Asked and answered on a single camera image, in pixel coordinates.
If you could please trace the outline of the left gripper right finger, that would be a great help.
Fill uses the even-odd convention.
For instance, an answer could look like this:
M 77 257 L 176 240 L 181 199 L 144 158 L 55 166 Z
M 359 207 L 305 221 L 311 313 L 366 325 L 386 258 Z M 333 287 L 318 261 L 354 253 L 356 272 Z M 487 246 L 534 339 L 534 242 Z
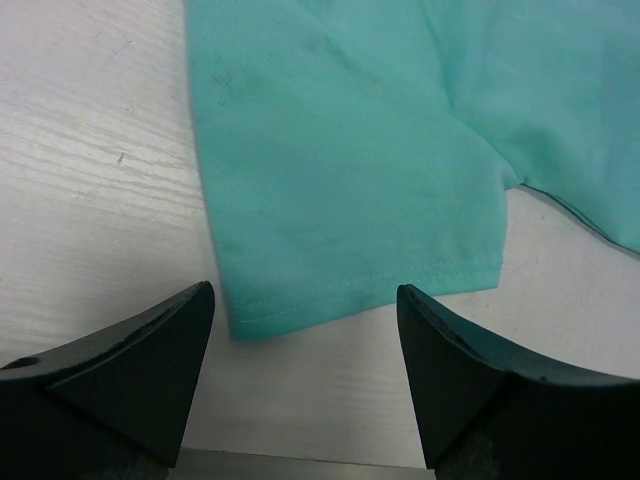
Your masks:
M 439 479 L 635 479 L 639 383 L 544 356 L 397 290 L 426 466 Z

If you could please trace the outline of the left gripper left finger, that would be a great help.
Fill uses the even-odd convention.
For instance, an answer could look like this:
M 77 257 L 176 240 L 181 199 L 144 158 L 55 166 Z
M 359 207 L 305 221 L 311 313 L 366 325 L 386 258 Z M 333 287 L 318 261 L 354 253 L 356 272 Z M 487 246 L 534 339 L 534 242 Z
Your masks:
M 213 287 L 200 282 L 131 318 L 2 366 L 2 478 L 167 478 L 213 316 Z

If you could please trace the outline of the mint green t shirt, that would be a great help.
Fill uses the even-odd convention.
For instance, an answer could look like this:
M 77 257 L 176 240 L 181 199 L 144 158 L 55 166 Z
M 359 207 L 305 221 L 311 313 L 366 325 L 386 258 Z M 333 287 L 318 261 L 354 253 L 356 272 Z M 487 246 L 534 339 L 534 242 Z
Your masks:
M 202 186 L 239 341 L 495 288 L 506 193 L 639 248 L 635 1 L 189 1 Z

